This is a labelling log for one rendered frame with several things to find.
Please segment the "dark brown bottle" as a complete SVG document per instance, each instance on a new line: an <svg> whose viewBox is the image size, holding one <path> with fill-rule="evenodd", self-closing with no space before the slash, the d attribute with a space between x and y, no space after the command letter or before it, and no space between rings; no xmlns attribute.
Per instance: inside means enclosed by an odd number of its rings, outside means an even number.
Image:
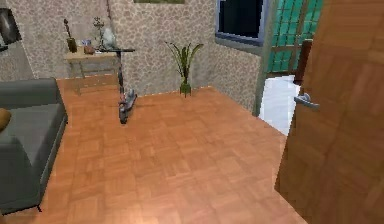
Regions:
<svg viewBox="0 0 384 224"><path fill-rule="evenodd" d="M68 20L64 19L63 22L64 22L64 25L65 25L65 28L66 28L66 32L68 34L67 44L68 44L69 51L71 53L76 53L77 52L76 40L71 35L70 29L69 29L69 26L68 26Z"/></svg>

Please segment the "dark framed wall picture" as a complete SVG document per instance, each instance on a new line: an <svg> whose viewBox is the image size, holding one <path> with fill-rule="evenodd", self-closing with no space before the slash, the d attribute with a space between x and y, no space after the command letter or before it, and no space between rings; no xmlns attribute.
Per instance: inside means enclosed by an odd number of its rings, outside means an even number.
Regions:
<svg viewBox="0 0 384 224"><path fill-rule="evenodd" d="M0 35L6 45L22 39L10 8L0 8Z"/></svg>

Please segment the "pale grey vase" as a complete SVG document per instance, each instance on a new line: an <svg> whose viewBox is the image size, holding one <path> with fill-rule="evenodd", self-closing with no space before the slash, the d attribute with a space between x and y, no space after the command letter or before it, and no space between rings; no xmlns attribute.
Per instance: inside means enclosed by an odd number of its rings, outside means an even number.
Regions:
<svg viewBox="0 0 384 224"><path fill-rule="evenodd" d="M102 35L103 46L106 49L114 49L116 45L115 35L111 28L107 27Z"/></svg>

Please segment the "light wooden side table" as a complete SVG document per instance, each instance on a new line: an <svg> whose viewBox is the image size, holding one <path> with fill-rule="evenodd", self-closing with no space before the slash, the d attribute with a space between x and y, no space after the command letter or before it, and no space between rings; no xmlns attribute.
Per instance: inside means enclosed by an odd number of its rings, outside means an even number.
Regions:
<svg viewBox="0 0 384 224"><path fill-rule="evenodd" d="M80 47L77 52L64 54L64 60L69 65L69 77L73 80L74 91L81 94L81 88L85 86L87 74L116 75L118 73L118 59L115 53L85 54Z"/></svg>

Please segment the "green potted house plant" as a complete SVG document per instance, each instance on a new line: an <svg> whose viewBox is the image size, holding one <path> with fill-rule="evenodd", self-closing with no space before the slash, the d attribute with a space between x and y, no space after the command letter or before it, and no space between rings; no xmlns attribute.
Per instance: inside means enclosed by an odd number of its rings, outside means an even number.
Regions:
<svg viewBox="0 0 384 224"><path fill-rule="evenodd" d="M177 72L182 78L179 93L184 96L191 95L192 87L188 81L191 63L197 51L203 47L203 44L199 43L195 47L191 47L191 43L184 47L178 47L172 42L165 42L165 44L171 51L172 57L177 64Z"/></svg>

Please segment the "grey sofa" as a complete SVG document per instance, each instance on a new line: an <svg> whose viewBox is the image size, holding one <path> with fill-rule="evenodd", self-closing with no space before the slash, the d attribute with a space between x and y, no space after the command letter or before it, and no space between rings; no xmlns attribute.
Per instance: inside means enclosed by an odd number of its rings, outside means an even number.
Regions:
<svg viewBox="0 0 384 224"><path fill-rule="evenodd" d="M10 112L0 132L0 213L42 202L68 115L54 78L0 82L0 108Z"/></svg>

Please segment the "blue framed window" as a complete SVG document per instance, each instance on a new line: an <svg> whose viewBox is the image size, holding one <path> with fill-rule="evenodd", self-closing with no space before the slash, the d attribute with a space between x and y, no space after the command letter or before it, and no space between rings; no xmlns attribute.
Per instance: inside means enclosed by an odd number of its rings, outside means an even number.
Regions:
<svg viewBox="0 0 384 224"><path fill-rule="evenodd" d="M262 47L269 0L216 0L215 36Z"/></svg>

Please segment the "brown wooden room door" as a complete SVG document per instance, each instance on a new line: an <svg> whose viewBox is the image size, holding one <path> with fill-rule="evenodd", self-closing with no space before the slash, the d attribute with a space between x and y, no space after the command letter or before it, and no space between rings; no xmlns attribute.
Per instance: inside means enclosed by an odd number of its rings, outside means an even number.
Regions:
<svg viewBox="0 0 384 224"><path fill-rule="evenodd" d="M324 0L275 189L307 224L384 224L384 0Z"/></svg>

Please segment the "thin dark candle holder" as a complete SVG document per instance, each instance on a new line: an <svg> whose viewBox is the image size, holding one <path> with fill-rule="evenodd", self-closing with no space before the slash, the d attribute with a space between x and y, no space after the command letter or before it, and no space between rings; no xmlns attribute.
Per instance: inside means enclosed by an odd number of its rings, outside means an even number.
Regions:
<svg viewBox="0 0 384 224"><path fill-rule="evenodd" d="M99 44L98 44L98 49L102 50L104 48L103 44L103 27L104 27L104 22L101 20L100 17L95 17L93 26L97 29L98 32L98 39L99 39Z"/></svg>

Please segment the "green framed wall picture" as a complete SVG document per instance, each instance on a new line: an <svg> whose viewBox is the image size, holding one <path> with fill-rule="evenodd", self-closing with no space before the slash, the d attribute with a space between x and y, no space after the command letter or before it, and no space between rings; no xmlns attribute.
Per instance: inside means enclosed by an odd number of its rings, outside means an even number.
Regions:
<svg viewBox="0 0 384 224"><path fill-rule="evenodd" d="M186 0L133 0L134 3L142 4L185 4Z"/></svg>

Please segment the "brown round cushion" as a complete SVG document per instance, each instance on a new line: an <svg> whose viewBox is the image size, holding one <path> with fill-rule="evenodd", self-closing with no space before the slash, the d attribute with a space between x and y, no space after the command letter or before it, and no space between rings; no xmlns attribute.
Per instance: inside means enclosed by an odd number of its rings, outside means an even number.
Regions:
<svg viewBox="0 0 384 224"><path fill-rule="evenodd" d="M11 112L7 109L0 108L0 132L3 131L9 124L11 119Z"/></svg>

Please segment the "black kick scooter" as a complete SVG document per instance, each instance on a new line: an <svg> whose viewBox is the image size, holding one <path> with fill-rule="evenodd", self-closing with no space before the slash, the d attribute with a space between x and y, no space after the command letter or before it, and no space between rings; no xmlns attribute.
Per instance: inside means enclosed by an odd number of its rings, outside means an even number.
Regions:
<svg viewBox="0 0 384 224"><path fill-rule="evenodd" d="M122 69L122 54L128 52L134 52L134 49L102 49L102 52L115 53L117 55L119 66L118 66L118 83L119 83L119 93L120 93L120 101L118 102L119 106L119 120L121 124L126 124L128 119L129 111L133 108L134 103L138 97L133 89L130 89L128 92L125 91L124 88L124 80L123 80L123 69Z"/></svg>

